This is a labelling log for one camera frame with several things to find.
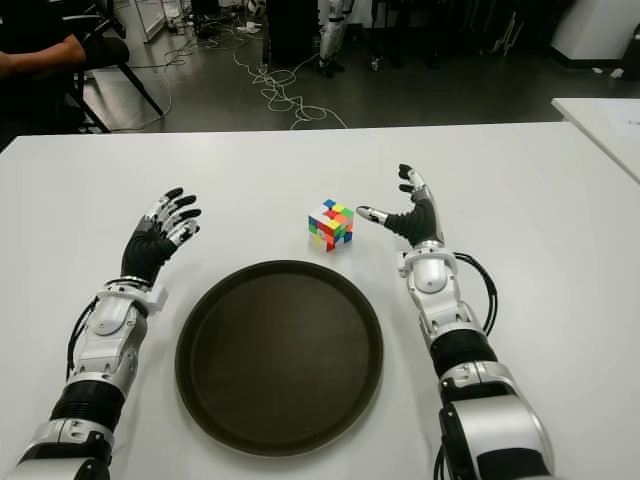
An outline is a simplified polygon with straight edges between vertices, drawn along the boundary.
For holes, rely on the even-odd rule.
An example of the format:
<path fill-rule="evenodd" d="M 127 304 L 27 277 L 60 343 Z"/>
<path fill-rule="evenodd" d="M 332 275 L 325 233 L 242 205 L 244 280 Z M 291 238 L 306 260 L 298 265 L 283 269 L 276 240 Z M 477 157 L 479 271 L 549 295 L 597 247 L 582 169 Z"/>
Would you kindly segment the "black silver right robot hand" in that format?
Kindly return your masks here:
<path fill-rule="evenodd" d="M 398 176 L 404 180 L 404 183 L 399 185 L 399 190 L 407 193 L 413 204 L 410 211 L 392 214 L 361 205 L 356 208 L 356 213 L 369 222 L 381 225 L 404 238 L 412 247 L 426 241 L 444 245 L 444 235 L 430 187 L 419 172 L 410 165 L 400 164 Z"/>

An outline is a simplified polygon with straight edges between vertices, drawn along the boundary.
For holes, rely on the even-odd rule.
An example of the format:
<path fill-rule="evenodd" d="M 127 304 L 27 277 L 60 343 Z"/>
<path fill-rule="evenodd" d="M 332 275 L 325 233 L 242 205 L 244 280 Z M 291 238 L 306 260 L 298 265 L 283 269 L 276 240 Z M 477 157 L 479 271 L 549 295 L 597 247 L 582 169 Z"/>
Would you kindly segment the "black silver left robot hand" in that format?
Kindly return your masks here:
<path fill-rule="evenodd" d="M 141 216 L 127 242 L 121 276 L 152 287 L 165 263 L 200 230 L 197 196 L 176 187 L 161 195 Z"/>

